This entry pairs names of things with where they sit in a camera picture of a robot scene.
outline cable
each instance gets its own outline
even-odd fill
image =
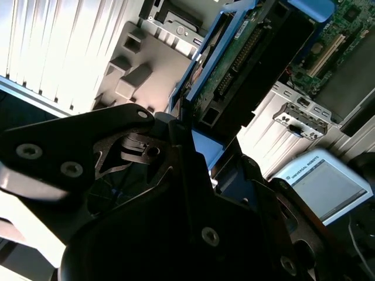
[[[361,251],[359,250],[358,246],[357,246],[357,242],[354,238],[354,235],[353,235],[353,232],[352,232],[352,216],[349,214],[349,225],[348,225],[348,229],[349,229],[349,234],[350,234],[350,237],[352,238],[352,242],[353,242],[353,246],[355,248],[355,250],[357,251],[361,261],[363,262],[364,264],[364,267],[367,269],[367,271],[369,272],[369,274],[371,275],[371,278],[372,280],[375,280],[375,274],[373,273],[373,271],[370,269],[369,265],[367,264],[366,260],[364,259]]]

